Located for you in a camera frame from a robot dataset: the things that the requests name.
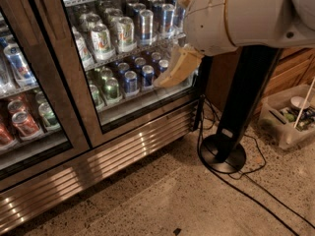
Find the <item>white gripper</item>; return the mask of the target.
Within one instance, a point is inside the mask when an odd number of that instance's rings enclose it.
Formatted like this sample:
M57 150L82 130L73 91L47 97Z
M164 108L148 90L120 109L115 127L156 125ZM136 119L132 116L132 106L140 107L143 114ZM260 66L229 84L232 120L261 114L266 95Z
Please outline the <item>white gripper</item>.
M184 8L188 6L184 33L189 44L172 47L168 68L154 81L155 87L171 88L180 84L199 67L204 55L216 56L236 50L227 31L226 1L178 0Z

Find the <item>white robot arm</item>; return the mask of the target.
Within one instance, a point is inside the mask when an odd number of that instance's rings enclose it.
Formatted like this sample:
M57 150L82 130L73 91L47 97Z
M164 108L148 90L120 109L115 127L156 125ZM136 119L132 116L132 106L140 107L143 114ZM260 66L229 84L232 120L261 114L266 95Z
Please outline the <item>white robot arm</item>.
M187 44L172 48L159 88L183 82L205 56L240 46L275 48L315 45L315 0L177 0L186 10Z

